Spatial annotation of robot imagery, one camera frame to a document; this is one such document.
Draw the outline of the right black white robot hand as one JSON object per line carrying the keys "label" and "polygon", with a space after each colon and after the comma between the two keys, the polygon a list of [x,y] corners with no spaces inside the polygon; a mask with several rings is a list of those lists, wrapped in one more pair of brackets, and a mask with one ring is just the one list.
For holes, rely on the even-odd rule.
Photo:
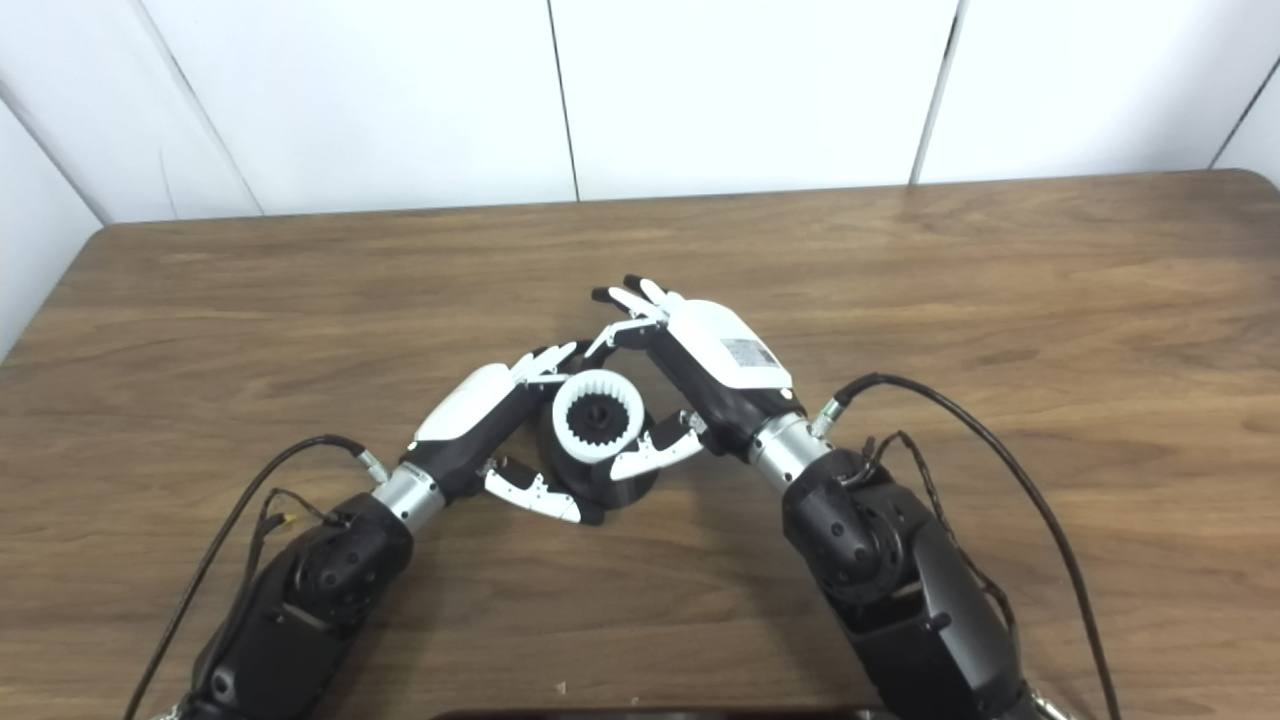
{"label": "right black white robot hand", "polygon": [[599,471],[608,479],[640,477],[701,450],[753,464],[768,433],[803,419],[790,372],[732,309],[634,274],[621,287],[594,288],[591,299],[626,319],[602,329],[584,368],[600,369],[620,348],[639,350],[689,402],[604,462]]}

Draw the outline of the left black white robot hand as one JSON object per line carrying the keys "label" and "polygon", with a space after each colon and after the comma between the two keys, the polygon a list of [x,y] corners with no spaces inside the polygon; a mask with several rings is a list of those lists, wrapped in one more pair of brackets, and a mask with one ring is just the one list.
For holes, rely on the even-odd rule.
{"label": "left black white robot hand", "polygon": [[508,366],[477,368],[433,409],[413,433],[399,464],[415,471],[445,506],[480,491],[518,509],[571,524],[599,527],[604,512],[576,498],[547,474],[500,446],[568,379],[561,368],[579,355],[570,341],[525,354]]}

